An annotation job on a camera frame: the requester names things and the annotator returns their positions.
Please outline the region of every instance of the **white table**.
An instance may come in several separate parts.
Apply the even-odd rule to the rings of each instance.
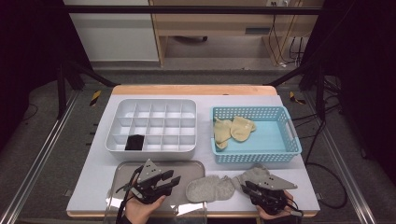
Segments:
[[[98,125],[90,153],[85,161],[77,186],[67,205],[70,217],[102,217],[106,211],[106,196],[111,188],[117,166],[116,160],[106,149],[106,137],[118,104],[125,99],[191,99],[197,104],[197,144],[192,160],[200,161],[205,166],[205,175],[240,175],[251,164],[217,164],[211,151],[211,122],[209,109],[214,105],[282,105],[280,97],[274,94],[260,95],[158,95],[155,89],[151,95],[119,94],[114,90],[110,96],[105,112]],[[298,186],[290,189],[300,209],[307,217],[319,211],[318,201],[301,156],[294,157],[289,163],[265,163],[273,175],[289,180]],[[246,195],[235,191],[230,200],[207,204],[209,217],[257,217],[257,211]]]

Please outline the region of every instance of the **blue plastic basket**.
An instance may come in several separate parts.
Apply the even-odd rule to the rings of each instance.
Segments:
[[[233,120],[235,116],[253,120],[256,131],[244,142],[233,138],[223,150],[211,138],[212,151],[217,163],[235,162],[289,162],[302,151],[300,140],[290,115],[284,106],[214,106],[211,108],[213,125],[215,118]]]

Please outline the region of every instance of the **basket handle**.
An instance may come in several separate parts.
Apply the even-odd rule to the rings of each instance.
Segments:
[[[297,132],[294,128],[293,121],[291,119],[288,119],[288,125],[289,125],[289,130],[291,134],[291,138],[296,138],[297,137]]]

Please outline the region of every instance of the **white compartment tray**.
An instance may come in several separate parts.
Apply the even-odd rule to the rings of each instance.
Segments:
[[[197,138],[197,108],[185,99],[126,99],[119,103],[107,150],[121,161],[189,160]],[[142,150],[125,150],[127,139],[143,135]]]

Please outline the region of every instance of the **human hand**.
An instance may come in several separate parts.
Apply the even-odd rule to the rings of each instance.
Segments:
[[[286,190],[284,190],[286,197],[288,198],[288,204],[293,204],[292,200],[293,200],[293,196],[291,194],[289,194]],[[276,215],[268,215],[264,209],[262,209],[259,205],[256,205],[256,209],[259,212],[259,215],[262,219],[265,220],[270,220],[270,219],[275,219],[275,218],[279,218],[279,217],[286,217],[286,216],[290,216],[290,211],[291,208],[288,206],[285,206],[284,210],[282,210],[280,213],[276,214]]]
[[[125,204],[125,216],[133,224],[146,224],[151,213],[163,204],[166,196],[161,196],[157,201],[151,204],[139,202],[132,192],[129,192],[128,198],[131,199]]]

